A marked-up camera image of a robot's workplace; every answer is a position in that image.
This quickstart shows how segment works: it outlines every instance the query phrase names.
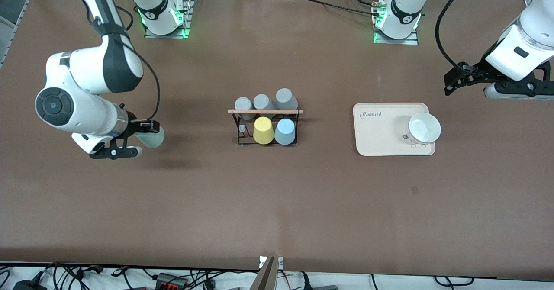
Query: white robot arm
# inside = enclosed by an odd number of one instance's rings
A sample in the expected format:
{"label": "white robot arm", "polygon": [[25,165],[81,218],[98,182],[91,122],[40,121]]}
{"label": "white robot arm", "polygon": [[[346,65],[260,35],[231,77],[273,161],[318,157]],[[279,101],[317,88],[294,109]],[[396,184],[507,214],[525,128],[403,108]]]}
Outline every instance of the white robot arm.
{"label": "white robot arm", "polygon": [[427,0],[384,0],[386,10],[375,26],[386,36],[404,39],[417,27]]}
{"label": "white robot arm", "polygon": [[[73,133],[73,140],[91,158],[139,156],[142,150],[127,147],[127,138],[135,133],[163,134],[160,124],[151,118],[137,120],[123,105],[113,104],[100,95],[135,89],[142,79],[141,60],[113,0],[83,1],[102,43],[98,47],[57,53],[48,59],[46,83],[35,100],[36,113],[50,126]],[[123,146],[117,146],[116,139],[123,139]],[[157,144],[145,142],[148,147],[159,144],[160,140]]]}
{"label": "white robot arm", "polygon": [[154,34],[165,35],[184,22],[183,0],[134,0],[146,27]]}
{"label": "white robot arm", "polygon": [[[444,76],[446,95],[465,85],[490,83],[485,96],[493,99],[554,100],[549,62],[554,57],[554,2],[530,2],[479,63],[459,63]],[[541,78],[535,69],[542,71]]]}

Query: cup rack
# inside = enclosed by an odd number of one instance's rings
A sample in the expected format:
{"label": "cup rack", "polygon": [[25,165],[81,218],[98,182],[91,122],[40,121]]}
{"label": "cup rack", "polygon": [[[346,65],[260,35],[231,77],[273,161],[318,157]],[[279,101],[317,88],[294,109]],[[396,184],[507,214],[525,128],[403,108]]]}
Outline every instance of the cup rack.
{"label": "cup rack", "polygon": [[[271,123],[274,124],[273,129],[275,130],[277,122],[283,118],[289,118],[294,122],[294,140],[291,145],[296,145],[298,140],[298,118],[303,114],[301,109],[229,109],[227,113],[233,116],[235,124],[237,125],[237,144],[239,145],[253,145],[258,143],[252,137],[254,132],[254,122],[259,115],[266,114],[275,114],[271,118]],[[244,120],[241,118],[241,114],[256,114],[251,120]],[[244,126],[245,131],[241,132],[241,126]],[[269,145],[279,144],[273,139]]]}

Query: brown table surface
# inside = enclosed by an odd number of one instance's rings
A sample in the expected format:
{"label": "brown table surface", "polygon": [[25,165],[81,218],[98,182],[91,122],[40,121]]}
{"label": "brown table surface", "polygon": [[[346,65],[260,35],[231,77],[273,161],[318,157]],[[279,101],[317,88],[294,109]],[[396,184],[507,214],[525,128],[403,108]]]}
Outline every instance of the brown table surface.
{"label": "brown table surface", "polygon": [[[32,0],[0,71],[0,260],[255,269],[279,255],[291,271],[554,278],[554,106],[486,99],[484,85],[445,97],[445,1],[428,1],[418,46],[374,44],[368,16],[301,0],[202,0],[184,40],[145,39],[135,20],[166,140],[111,161],[36,116],[47,58],[100,40],[80,0]],[[445,49],[478,61],[523,7],[457,0]],[[150,115],[146,70],[105,97]],[[305,112],[298,146],[237,146],[227,109],[281,87]],[[427,104],[436,153],[360,156],[360,102]]]}

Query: gray cup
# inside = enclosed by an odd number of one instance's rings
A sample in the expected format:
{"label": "gray cup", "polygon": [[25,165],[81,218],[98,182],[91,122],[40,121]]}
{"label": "gray cup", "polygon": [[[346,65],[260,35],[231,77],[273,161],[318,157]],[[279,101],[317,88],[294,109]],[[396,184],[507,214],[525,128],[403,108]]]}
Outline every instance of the gray cup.
{"label": "gray cup", "polygon": [[286,87],[277,91],[275,98],[277,98],[277,107],[279,109],[298,109],[296,97],[294,97],[292,91]]}
{"label": "gray cup", "polygon": [[[253,109],[252,102],[248,97],[239,97],[235,101],[235,109]],[[243,120],[251,120],[254,118],[256,114],[241,114],[241,119]]]}
{"label": "gray cup", "polygon": [[[269,96],[265,94],[258,94],[254,97],[254,107],[256,109],[277,109],[277,105],[273,102]],[[275,114],[260,114],[260,116],[273,118]]]}

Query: tray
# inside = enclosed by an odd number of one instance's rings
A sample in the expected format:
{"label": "tray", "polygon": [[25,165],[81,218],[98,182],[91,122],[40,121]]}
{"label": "tray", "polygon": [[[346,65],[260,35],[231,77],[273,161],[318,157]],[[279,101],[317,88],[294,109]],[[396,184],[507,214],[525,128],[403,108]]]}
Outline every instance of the tray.
{"label": "tray", "polygon": [[428,113],[423,103],[358,103],[354,113],[356,149],[362,156],[430,156],[435,143],[416,144],[406,134],[410,118]]}

